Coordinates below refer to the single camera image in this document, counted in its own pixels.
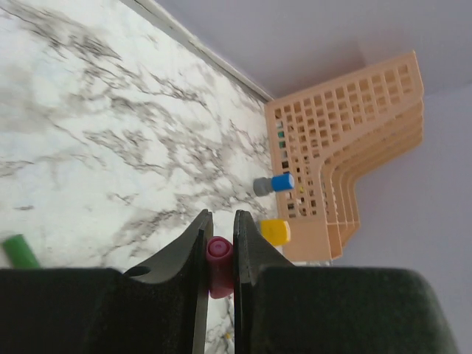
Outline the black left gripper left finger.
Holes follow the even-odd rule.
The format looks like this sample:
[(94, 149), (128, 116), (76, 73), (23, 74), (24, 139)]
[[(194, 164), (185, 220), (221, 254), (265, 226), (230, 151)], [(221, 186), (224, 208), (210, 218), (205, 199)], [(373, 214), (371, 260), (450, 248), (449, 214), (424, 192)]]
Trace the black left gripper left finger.
[(201, 211), (138, 265), (1, 271), (3, 353), (202, 353), (208, 308)]

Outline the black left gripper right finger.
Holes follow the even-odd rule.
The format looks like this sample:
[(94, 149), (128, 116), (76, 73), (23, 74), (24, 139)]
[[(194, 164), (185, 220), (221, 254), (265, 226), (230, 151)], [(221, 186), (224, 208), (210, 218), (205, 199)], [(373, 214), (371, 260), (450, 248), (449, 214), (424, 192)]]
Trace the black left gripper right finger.
[(416, 271), (297, 266), (235, 214), (236, 353), (455, 353), (437, 297)]

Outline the pink pen cap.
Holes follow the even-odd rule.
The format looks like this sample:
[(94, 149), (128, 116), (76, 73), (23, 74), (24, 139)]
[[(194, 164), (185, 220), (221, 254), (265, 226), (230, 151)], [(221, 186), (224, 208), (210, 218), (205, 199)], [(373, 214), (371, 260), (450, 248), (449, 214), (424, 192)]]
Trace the pink pen cap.
[(234, 290), (233, 246), (224, 237), (212, 237), (206, 247), (209, 294), (213, 299), (229, 296)]

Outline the dark green pen cap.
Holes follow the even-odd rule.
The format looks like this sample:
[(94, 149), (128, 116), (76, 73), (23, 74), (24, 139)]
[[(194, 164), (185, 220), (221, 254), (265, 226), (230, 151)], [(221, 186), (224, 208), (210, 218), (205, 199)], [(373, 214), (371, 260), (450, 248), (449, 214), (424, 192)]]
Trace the dark green pen cap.
[(37, 269), (40, 264), (23, 235), (17, 234), (1, 242), (10, 265), (15, 269)]

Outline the yellow self-inking stamp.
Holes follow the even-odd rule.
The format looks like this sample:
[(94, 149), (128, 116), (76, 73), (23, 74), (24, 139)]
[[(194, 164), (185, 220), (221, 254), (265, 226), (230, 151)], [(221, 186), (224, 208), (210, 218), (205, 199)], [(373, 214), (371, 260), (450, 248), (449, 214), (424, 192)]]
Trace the yellow self-inking stamp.
[(261, 220), (260, 233), (274, 247), (284, 246), (291, 241), (290, 225), (282, 219)]

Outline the peach plastic desk organizer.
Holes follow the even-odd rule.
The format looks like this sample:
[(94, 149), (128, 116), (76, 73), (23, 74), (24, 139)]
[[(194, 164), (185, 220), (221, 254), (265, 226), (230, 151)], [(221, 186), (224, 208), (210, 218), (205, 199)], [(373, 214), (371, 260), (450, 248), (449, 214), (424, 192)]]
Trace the peach plastic desk organizer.
[(423, 141), (423, 97), (410, 52), (266, 104), (272, 170), (295, 183), (277, 195), (290, 261), (342, 256), (361, 225), (358, 180)]

